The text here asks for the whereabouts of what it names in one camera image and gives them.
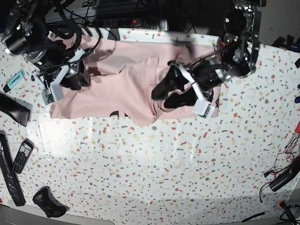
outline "black controller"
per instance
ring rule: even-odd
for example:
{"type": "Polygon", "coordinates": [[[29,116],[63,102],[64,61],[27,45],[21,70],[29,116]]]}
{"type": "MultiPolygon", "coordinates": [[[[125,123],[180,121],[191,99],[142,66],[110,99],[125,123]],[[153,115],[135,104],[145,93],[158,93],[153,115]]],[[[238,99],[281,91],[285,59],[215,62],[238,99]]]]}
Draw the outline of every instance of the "black controller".
{"type": "Polygon", "coordinates": [[[63,216],[68,208],[60,204],[52,196],[49,187],[43,187],[34,196],[33,202],[38,205],[47,215],[48,218],[58,218],[63,216]]]}

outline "speckled white tabletop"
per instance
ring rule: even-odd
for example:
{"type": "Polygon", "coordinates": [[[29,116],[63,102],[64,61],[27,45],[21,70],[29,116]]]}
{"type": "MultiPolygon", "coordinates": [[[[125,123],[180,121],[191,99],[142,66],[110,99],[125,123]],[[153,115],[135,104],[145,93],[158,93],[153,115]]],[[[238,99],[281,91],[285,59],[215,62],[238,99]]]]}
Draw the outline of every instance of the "speckled white tabletop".
{"type": "MultiPolygon", "coordinates": [[[[120,29],[124,41],[192,40],[211,45],[216,37],[120,29]]],[[[261,46],[257,72],[222,85],[217,118],[158,120],[143,128],[130,118],[50,119],[34,66],[0,46],[1,87],[23,68],[25,78],[9,95],[33,105],[27,127],[0,112],[15,158],[29,138],[35,149],[19,175],[26,204],[43,186],[70,207],[68,214],[121,224],[212,224],[239,222],[262,211],[278,215],[298,181],[259,201],[263,172],[274,164],[299,122],[300,54],[261,46]]],[[[286,165],[284,158],[279,164],[286,165]]],[[[10,200],[0,176],[0,199],[10,200]]]]}

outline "red wire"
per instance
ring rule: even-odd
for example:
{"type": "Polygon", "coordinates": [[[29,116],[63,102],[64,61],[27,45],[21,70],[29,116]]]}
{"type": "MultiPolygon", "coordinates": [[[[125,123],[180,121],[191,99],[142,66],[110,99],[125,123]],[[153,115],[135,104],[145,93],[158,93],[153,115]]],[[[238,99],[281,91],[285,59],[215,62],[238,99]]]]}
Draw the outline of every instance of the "red wire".
{"type": "MultiPolygon", "coordinates": [[[[285,151],[280,152],[280,153],[277,154],[276,159],[275,159],[274,166],[273,166],[272,168],[270,168],[270,170],[269,170],[270,174],[271,174],[271,175],[274,175],[274,180],[276,180],[276,175],[277,175],[278,173],[280,173],[281,171],[284,170],[284,168],[277,168],[277,167],[276,167],[276,161],[277,161],[277,158],[278,158],[278,156],[279,156],[280,154],[285,154],[285,160],[286,160],[288,163],[292,163],[292,162],[295,160],[296,157],[294,156],[294,154],[298,153],[298,154],[297,154],[297,157],[299,156],[299,153],[300,153],[300,147],[299,147],[299,149],[298,149],[298,152],[293,152],[293,150],[295,149],[296,146],[300,146],[300,143],[297,144],[299,138],[300,138],[300,134],[298,135],[298,137],[296,137],[296,138],[292,141],[292,143],[291,143],[291,145],[290,145],[290,147],[289,147],[288,149],[286,149],[285,151]]],[[[263,202],[263,201],[262,201],[262,191],[265,189],[265,186],[268,185],[268,184],[270,184],[270,183],[271,183],[271,181],[265,183],[265,184],[260,188],[260,190],[259,190],[259,199],[260,199],[261,203],[263,202]]]]}
{"type": "Polygon", "coordinates": [[[262,200],[262,191],[264,190],[263,187],[266,186],[266,185],[268,185],[268,184],[270,184],[270,183],[271,183],[271,181],[265,183],[265,184],[261,187],[261,189],[259,189],[259,200],[261,201],[261,203],[263,202],[263,200],[262,200]]]}
{"type": "Polygon", "coordinates": [[[221,43],[222,45],[224,45],[224,46],[226,45],[223,41],[220,41],[220,43],[221,43]]]}

